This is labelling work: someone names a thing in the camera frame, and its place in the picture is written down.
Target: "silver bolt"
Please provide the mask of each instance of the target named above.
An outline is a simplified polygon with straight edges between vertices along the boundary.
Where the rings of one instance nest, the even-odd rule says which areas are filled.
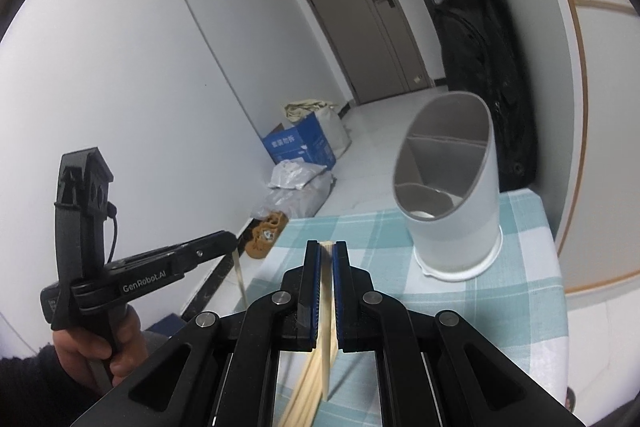
[[[202,312],[196,317],[196,324],[201,328],[208,328],[216,323],[216,315],[212,312]]]
[[[271,296],[271,300],[274,304],[286,304],[291,300],[291,294],[289,292],[276,292]]]
[[[454,312],[444,312],[440,314],[440,323],[444,326],[453,327],[460,322],[458,314]]]
[[[362,300],[367,304],[380,304],[380,302],[382,302],[382,295],[378,292],[367,292],[362,296]]]

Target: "person's arm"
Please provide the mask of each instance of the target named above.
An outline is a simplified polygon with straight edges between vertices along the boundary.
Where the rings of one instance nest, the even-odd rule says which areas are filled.
[[[133,308],[116,336],[122,351],[111,360],[114,385],[146,359]],[[108,359],[109,344],[82,328],[55,331],[53,343],[30,359],[0,360],[2,427],[68,427],[100,398],[87,359]]]

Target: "bundle of chopsticks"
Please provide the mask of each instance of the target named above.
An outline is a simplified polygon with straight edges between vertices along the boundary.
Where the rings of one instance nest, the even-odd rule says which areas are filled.
[[[279,427],[310,427],[316,416],[320,399],[329,396],[329,371],[338,354],[335,332],[335,305],[332,296],[331,241],[320,243],[322,264],[320,272],[320,317],[318,344],[306,356],[305,365],[280,418]]]

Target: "door frame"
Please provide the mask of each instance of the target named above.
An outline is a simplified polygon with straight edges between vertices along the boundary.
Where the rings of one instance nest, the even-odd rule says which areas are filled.
[[[354,101],[356,102],[356,105],[361,105],[362,102],[358,99],[358,93],[356,92],[356,89],[353,86],[353,83],[351,82],[351,79],[350,79],[350,77],[349,77],[349,75],[348,75],[348,73],[346,71],[346,68],[344,67],[342,59],[340,58],[340,54],[338,53],[338,49],[337,49],[336,45],[334,44],[334,41],[331,38],[331,35],[329,34],[329,31],[327,30],[326,26],[324,25],[322,17],[318,13],[318,10],[316,9],[316,6],[314,5],[312,0],[306,0],[306,2],[308,4],[308,6],[310,7],[311,11],[313,12],[314,16],[316,17],[316,21],[318,22],[318,25],[322,29],[322,32],[324,33],[324,37],[326,38],[326,40],[329,43],[329,46],[330,46],[332,52],[334,53],[335,60],[337,61],[338,65],[340,66],[340,69],[342,70],[342,74],[344,75],[344,78],[347,81],[347,84],[349,85],[349,88],[351,89],[351,93],[353,94],[353,98],[354,98]],[[365,0],[365,2],[367,4],[372,5],[372,2],[370,0]],[[404,10],[402,9],[402,5],[400,4],[399,0],[394,0],[394,2],[396,3],[396,6],[399,9],[399,12],[401,14],[402,22],[404,23],[404,26],[406,27],[406,29],[407,29],[407,31],[409,33],[411,42],[413,43],[415,52],[416,52],[416,54],[418,56],[418,60],[420,61],[420,65],[422,67],[422,73],[424,74],[424,77],[427,79],[427,82],[429,84],[429,86],[426,87],[425,89],[428,89],[430,87],[435,87],[435,83],[433,82],[433,79],[429,75],[429,73],[428,73],[428,71],[427,71],[427,69],[426,69],[426,67],[424,65],[424,60],[422,58],[422,54],[420,53],[420,48],[418,48],[417,42],[415,41],[414,32],[412,31],[411,26],[409,25],[409,21],[406,18]],[[378,25],[382,26],[382,28],[384,28],[384,25],[382,23],[382,20],[380,19],[380,16],[379,16],[377,10],[374,9],[373,12],[374,12],[374,17],[375,17],[376,22],[378,23]],[[391,42],[390,37],[386,33],[386,29],[384,30],[384,33],[385,34],[383,35],[383,37],[385,38],[385,40],[389,40],[389,42],[391,43],[392,58],[394,58],[394,60],[399,64],[398,56],[396,54],[395,48],[393,46],[393,43]],[[406,79],[402,80],[403,77],[404,77],[404,74],[401,72],[401,81],[403,81],[403,83],[406,84],[407,80]],[[410,92],[414,92],[414,91],[411,91],[410,89],[408,89],[408,86],[405,86],[405,87],[407,88],[406,94],[410,93]]]

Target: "checkered tablecloth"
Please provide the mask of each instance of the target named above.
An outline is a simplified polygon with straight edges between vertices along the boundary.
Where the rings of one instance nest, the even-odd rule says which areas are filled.
[[[494,264],[466,282],[425,277],[399,210],[289,222],[247,288],[249,302],[276,291],[284,272],[300,266],[306,242],[346,241],[353,266],[368,270],[374,288],[411,310],[457,311],[556,399],[564,403],[568,326],[558,257],[540,198],[527,189],[500,195],[504,241]],[[304,355],[283,353],[274,424],[300,374]],[[372,353],[338,352],[330,399],[315,426],[381,425]]]

